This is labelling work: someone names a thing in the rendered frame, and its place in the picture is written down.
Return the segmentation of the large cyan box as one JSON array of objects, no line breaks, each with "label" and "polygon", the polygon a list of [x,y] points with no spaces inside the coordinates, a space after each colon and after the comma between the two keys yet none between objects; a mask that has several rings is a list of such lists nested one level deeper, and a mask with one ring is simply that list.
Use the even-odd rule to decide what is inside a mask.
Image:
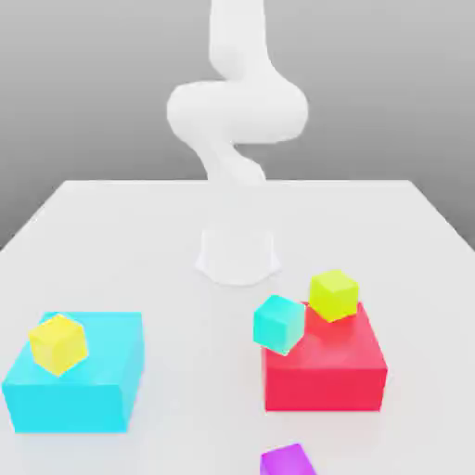
[{"label": "large cyan box", "polygon": [[25,343],[2,382],[20,433],[127,431],[144,369],[139,312],[70,312],[84,329],[88,356],[57,377],[33,361]]}]

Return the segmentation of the large red box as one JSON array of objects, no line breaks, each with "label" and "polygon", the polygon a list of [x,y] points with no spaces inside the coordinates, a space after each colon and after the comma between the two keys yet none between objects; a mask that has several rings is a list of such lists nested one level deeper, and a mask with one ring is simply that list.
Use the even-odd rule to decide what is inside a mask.
[{"label": "large red box", "polygon": [[261,350],[267,411],[379,411],[388,366],[364,305],[329,323],[305,307],[302,339],[287,355]]}]

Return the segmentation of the small yellow cube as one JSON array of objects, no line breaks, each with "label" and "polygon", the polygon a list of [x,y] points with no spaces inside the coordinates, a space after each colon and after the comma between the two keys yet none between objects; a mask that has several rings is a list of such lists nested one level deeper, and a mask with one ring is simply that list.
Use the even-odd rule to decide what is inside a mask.
[{"label": "small yellow cube", "polygon": [[64,314],[54,314],[29,331],[33,361],[60,377],[88,357],[83,325]]}]

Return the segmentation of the small purple cube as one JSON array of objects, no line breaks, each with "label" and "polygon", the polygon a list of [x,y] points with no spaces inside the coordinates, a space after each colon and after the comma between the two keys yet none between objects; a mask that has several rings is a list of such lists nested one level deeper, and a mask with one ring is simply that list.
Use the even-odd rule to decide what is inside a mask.
[{"label": "small purple cube", "polygon": [[299,443],[279,447],[261,455],[260,475],[317,475]]}]

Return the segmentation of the small turquoise cube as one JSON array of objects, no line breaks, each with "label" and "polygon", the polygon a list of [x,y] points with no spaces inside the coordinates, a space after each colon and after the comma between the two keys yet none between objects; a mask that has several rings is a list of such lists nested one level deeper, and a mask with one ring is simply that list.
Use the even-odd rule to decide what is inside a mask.
[{"label": "small turquoise cube", "polygon": [[305,306],[273,294],[253,316],[253,340],[275,353],[287,355],[302,339]]}]

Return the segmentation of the small lime cube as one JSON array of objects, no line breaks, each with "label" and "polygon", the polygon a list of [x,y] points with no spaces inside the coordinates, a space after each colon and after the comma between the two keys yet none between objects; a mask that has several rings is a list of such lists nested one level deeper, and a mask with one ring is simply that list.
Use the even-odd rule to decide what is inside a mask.
[{"label": "small lime cube", "polygon": [[309,306],[329,323],[358,310],[359,285],[339,269],[313,276],[310,284]]}]

